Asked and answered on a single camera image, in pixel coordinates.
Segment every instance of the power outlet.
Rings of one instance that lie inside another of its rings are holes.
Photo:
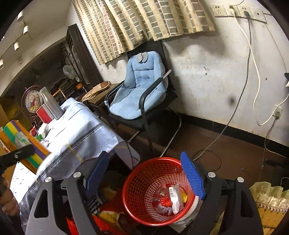
[[[256,7],[250,7],[251,11],[252,11],[252,18],[264,23],[267,23],[267,20],[264,16],[263,11],[260,8],[256,8]]]
[[[247,11],[247,12],[249,13],[249,18],[250,18],[250,19],[253,19],[253,13],[252,13],[250,7],[240,6],[240,5],[237,6],[237,7],[238,7],[238,9],[239,9],[239,11],[240,11],[240,15],[241,15],[242,18],[247,18],[247,17],[245,16],[245,14],[244,14],[244,11]]]
[[[231,6],[231,7],[234,9],[235,16],[241,17],[238,6]],[[225,5],[225,10],[226,10],[228,16],[234,16],[233,13],[230,11],[230,5]]]
[[[273,114],[274,117],[277,117],[277,118],[280,118],[281,117],[281,113],[283,111],[283,107],[282,106],[279,106],[275,113]]]
[[[212,5],[211,10],[212,10],[213,15],[215,17],[228,16],[226,13],[224,5]]]

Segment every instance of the chair leg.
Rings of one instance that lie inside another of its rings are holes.
[[[144,127],[145,127],[145,130],[147,132],[147,141],[149,142],[149,146],[151,148],[153,157],[155,157],[155,151],[153,150],[153,143],[151,142],[151,138],[149,136],[149,126],[147,124],[147,120],[145,119],[145,112],[143,110],[141,110],[141,113],[142,113],[142,118],[144,120]]]
[[[175,111],[173,111],[173,110],[171,110],[171,111],[174,112],[179,117],[180,124],[179,124],[179,127],[177,128],[176,132],[174,133],[173,137],[170,139],[169,143],[164,148],[164,151],[162,152],[162,154],[159,157],[162,157],[167,152],[169,146],[171,145],[172,141],[174,140],[174,138],[176,137],[177,133],[179,132],[179,130],[181,128],[181,116],[178,113],[176,113]]]
[[[128,141],[127,143],[129,144],[130,142],[132,142],[134,140],[134,138],[140,133],[140,131],[137,131]]]

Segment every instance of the white ceiling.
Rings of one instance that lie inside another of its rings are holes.
[[[23,34],[24,22],[13,21],[0,42],[0,57],[4,60],[4,67],[0,75],[5,74],[9,67],[31,47],[34,39],[41,34],[49,34],[65,25],[71,0],[34,0],[24,11],[24,21],[29,26],[29,34]],[[19,49],[15,52],[13,44],[19,42]]]
[[[5,96],[15,96],[20,103],[21,97],[26,90],[26,87],[32,85],[40,85],[35,83],[39,79],[43,79],[45,75],[51,70],[61,70],[65,64],[65,53],[62,50],[62,44],[58,44],[42,56],[35,60],[19,77],[13,82]]]

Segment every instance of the barcode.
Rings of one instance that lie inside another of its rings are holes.
[[[169,192],[170,192],[170,196],[173,197],[174,196],[173,189],[169,189]]]

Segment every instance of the brown floor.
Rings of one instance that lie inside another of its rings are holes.
[[[178,119],[175,117],[161,117],[150,125],[151,138],[158,155],[168,143],[177,125]],[[128,140],[136,131],[119,125],[116,132]],[[197,151],[206,148],[218,135],[216,132],[183,123],[165,155],[179,159],[180,153],[185,150],[189,156],[198,156],[200,152]],[[131,145],[140,154],[141,161],[152,158],[146,133],[138,135]],[[214,171],[220,166],[220,160],[216,156],[218,155],[222,160],[222,165],[216,174],[224,179],[235,179],[241,176],[245,179],[248,187],[257,181],[270,181],[273,167],[267,165],[263,167],[264,158],[277,161],[282,161],[284,158],[256,145],[225,135],[221,136],[209,150],[213,152],[205,152],[200,158],[200,162],[208,171]]]

